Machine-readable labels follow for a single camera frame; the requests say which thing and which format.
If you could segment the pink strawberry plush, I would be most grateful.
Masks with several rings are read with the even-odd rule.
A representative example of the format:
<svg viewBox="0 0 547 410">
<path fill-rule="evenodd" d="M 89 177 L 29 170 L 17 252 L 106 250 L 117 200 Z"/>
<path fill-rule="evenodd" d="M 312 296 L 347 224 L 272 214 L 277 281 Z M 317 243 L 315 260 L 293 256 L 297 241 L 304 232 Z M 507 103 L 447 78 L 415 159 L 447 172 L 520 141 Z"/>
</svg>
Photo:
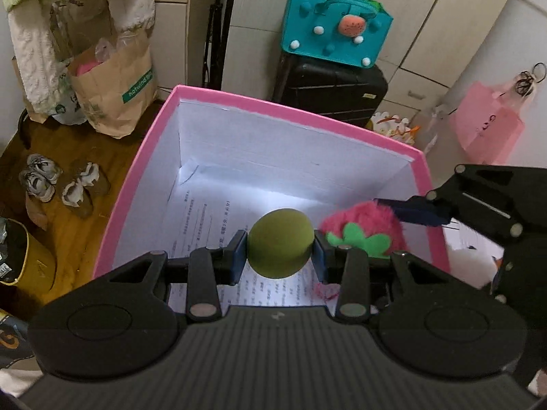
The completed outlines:
<svg viewBox="0 0 547 410">
<path fill-rule="evenodd" d="M 394 251 L 407 250 L 401 221 L 389 206 L 377 201 L 338 211 L 319 230 L 332 246 L 356 247 L 371 257 L 388 258 Z"/>
</svg>

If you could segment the olive green foam ball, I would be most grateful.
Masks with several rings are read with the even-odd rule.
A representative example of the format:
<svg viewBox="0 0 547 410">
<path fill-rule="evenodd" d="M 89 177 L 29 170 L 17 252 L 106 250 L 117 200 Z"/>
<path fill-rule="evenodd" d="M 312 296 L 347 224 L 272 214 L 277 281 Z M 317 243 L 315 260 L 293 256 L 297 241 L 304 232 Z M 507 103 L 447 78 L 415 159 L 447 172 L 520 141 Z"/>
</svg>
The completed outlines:
<svg viewBox="0 0 547 410">
<path fill-rule="evenodd" d="M 301 211 L 282 208 L 261 217 L 248 234 L 248 261 L 264 278 L 288 278 L 308 262 L 314 228 Z"/>
</svg>

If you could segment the pink cardboard box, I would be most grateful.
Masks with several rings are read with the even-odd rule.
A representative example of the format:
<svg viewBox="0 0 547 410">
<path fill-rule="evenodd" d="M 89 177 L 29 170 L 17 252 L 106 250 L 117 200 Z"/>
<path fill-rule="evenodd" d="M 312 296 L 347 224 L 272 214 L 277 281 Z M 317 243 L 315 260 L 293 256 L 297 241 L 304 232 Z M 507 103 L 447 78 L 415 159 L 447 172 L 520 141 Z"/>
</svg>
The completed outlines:
<svg viewBox="0 0 547 410">
<path fill-rule="evenodd" d="M 426 158 L 409 145 L 298 109 L 177 86 L 124 180 L 95 275 L 154 250 L 185 257 L 225 246 L 276 209 L 319 226 L 361 202 L 431 187 Z"/>
</svg>

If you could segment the printed paper sheet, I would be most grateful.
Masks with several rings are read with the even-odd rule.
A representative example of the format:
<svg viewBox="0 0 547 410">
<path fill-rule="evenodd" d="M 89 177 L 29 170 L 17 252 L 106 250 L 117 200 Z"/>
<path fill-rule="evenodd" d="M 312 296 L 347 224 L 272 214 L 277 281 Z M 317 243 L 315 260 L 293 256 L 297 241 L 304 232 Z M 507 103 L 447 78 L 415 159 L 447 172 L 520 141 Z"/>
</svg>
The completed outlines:
<svg viewBox="0 0 547 410">
<path fill-rule="evenodd" d="M 218 302 L 258 307 L 330 306 L 338 295 L 344 269 L 340 250 L 324 231 L 294 208 L 258 218 L 248 230 L 237 229 L 224 245 L 201 247 L 170 258 L 157 290 L 178 311 L 188 304 L 191 287 L 215 286 Z"/>
</svg>

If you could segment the pink paper bag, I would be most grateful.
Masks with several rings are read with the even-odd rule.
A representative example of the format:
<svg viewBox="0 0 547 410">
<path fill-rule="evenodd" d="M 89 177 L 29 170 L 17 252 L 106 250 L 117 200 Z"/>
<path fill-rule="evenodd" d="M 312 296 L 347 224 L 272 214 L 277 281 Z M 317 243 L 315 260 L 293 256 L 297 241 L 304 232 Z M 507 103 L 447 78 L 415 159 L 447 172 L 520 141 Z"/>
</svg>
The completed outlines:
<svg viewBox="0 0 547 410">
<path fill-rule="evenodd" d="M 520 114 L 530 97 L 514 86 L 515 81 L 474 82 L 450 115 L 452 132 L 471 163 L 503 165 L 525 129 Z"/>
</svg>

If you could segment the colourful gift bag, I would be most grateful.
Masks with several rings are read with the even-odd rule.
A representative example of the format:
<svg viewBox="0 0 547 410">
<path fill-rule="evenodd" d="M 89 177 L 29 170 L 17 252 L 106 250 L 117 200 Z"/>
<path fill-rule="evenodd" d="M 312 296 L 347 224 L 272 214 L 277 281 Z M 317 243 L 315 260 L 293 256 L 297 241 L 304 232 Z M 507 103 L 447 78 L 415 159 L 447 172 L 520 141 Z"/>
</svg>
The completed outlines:
<svg viewBox="0 0 547 410">
<path fill-rule="evenodd" d="M 371 117 L 372 131 L 397 142 L 414 146 L 420 127 L 410 125 L 410 120 L 391 115 L 388 112 L 376 112 Z"/>
</svg>

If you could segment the black suitcase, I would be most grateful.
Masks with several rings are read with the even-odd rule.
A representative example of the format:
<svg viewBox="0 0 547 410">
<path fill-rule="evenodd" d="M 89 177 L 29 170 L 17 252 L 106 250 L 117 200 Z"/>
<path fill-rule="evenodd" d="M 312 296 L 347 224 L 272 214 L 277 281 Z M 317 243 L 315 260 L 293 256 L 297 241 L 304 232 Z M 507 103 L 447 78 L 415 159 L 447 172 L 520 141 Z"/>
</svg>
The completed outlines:
<svg viewBox="0 0 547 410">
<path fill-rule="evenodd" d="M 363 128 L 387 92 L 378 66 L 360 69 L 281 53 L 272 101 Z"/>
</svg>

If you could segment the brown slipper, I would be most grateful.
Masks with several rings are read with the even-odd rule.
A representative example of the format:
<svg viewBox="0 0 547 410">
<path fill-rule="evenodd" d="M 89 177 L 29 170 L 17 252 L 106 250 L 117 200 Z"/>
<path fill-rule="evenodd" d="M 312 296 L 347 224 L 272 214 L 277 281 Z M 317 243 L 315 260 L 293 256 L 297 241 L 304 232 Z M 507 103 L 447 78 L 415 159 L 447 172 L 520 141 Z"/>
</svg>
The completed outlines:
<svg viewBox="0 0 547 410">
<path fill-rule="evenodd" d="M 110 182 L 103 168 L 93 161 L 75 161 L 71 169 L 72 173 L 59 179 L 60 200 L 78 218 L 89 218 L 95 200 L 109 193 Z"/>
</svg>

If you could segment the grey shoe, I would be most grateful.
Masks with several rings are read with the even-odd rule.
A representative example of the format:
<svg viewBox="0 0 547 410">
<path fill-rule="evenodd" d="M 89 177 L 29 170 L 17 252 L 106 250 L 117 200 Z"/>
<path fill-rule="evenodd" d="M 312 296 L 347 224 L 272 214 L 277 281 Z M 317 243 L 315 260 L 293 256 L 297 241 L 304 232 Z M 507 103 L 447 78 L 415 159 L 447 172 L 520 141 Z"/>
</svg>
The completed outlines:
<svg viewBox="0 0 547 410">
<path fill-rule="evenodd" d="M 27 166 L 18 175 L 19 182 L 27 194 L 42 203 L 48 203 L 56 193 L 56 183 L 63 170 L 50 158 L 41 154 L 30 154 Z"/>
</svg>

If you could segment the white wardrobe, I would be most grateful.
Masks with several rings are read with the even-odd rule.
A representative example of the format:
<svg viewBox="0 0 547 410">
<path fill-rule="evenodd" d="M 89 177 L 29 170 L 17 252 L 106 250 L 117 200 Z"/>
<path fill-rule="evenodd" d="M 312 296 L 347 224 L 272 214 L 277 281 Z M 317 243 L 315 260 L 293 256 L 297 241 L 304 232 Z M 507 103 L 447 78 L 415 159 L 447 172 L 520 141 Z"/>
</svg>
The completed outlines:
<svg viewBox="0 0 547 410">
<path fill-rule="evenodd" d="M 386 74 L 389 104 L 439 102 L 508 0 L 234 0 L 222 88 L 272 97 L 281 53 L 343 57 Z"/>
</svg>

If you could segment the brown paper bag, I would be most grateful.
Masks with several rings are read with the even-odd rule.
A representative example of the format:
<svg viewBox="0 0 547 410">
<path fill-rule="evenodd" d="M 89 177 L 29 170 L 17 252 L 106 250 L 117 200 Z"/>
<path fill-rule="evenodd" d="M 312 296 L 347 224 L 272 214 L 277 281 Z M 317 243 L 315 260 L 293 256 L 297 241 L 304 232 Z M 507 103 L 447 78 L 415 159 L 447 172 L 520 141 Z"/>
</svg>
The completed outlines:
<svg viewBox="0 0 547 410">
<path fill-rule="evenodd" d="M 156 99 L 157 78 L 142 29 L 101 38 L 75 57 L 68 72 L 88 122 L 115 139 L 132 134 Z"/>
</svg>

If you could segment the teal felt handbag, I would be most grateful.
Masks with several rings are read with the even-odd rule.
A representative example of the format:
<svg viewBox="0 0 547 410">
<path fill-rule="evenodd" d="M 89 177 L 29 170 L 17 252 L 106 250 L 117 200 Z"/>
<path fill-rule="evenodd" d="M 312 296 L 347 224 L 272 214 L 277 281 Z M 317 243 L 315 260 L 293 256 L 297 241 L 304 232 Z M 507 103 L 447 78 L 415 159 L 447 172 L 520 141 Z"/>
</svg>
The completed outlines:
<svg viewBox="0 0 547 410">
<path fill-rule="evenodd" d="M 370 69 L 392 21 L 375 0 L 288 0 L 280 47 L 292 55 Z"/>
</svg>

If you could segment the cream knitted cardigan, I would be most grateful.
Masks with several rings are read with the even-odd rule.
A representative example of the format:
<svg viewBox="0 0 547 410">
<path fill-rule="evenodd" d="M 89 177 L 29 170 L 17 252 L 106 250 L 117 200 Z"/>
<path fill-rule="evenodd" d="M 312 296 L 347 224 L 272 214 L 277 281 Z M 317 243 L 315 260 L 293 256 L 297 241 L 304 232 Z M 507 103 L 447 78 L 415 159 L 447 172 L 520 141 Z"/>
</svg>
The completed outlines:
<svg viewBox="0 0 547 410">
<path fill-rule="evenodd" d="M 66 70 L 101 31 L 150 29 L 155 0 L 2 0 L 24 96 L 52 116 L 72 96 Z"/>
</svg>

